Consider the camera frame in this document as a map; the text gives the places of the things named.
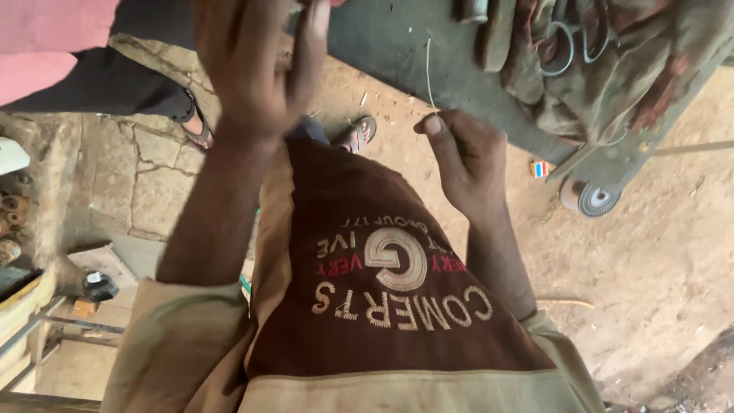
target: black trousers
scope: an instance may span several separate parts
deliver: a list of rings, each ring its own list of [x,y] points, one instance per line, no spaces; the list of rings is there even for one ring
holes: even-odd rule
[[[112,34],[194,50],[189,0],[122,0]],[[186,122],[195,114],[186,89],[111,47],[75,53],[79,61],[61,82],[3,107],[6,112],[144,113]]]

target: foot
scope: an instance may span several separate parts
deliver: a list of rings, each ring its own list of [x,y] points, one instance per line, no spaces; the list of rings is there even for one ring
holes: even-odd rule
[[[377,122],[371,116],[361,118],[356,125],[350,126],[336,140],[336,145],[353,154],[359,154],[377,133]]]
[[[184,122],[181,125],[187,132],[189,132],[188,135],[191,138],[191,141],[197,145],[209,149],[214,144],[214,137],[211,135],[211,132],[209,132],[206,139],[203,139],[203,137],[200,137],[199,139],[195,138],[196,136],[201,135],[201,132],[204,130],[204,122],[201,121],[197,112],[194,112],[194,117],[191,118],[190,121]]]

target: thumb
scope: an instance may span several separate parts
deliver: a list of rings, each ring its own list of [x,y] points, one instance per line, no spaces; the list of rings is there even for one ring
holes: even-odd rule
[[[423,131],[436,156],[441,180],[447,182],[449,179],[462,178],[466,169],[459,155],[456,138],[446,122],[438,115],[430,115],[423,122]]]

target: stick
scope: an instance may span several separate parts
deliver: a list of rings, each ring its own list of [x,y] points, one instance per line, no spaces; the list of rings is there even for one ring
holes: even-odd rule
[[[595,309],[594,304],[584,300],[571,300],[568,298],[538,298],[539,304],[573,304],[576,306],[584,306],[590,309]]]
[[[433,93],[431,93],[431,74],[429,72],[431,60],[431,38],[428,38],[428,45],[426,45],[426,81],[428,82],[428,97],[431,98],[431,107],[433,113],[436,113],[436,105],[433,104]]]

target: forearm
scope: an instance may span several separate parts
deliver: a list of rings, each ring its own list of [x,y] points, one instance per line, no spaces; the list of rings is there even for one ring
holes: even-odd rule
[[[219,123],[217,141],[169,239],[158,281],[218,286],[238,280],[277,144]]]
[[[537,309],[506,203],[470,220],[466,266],[519,321]]]

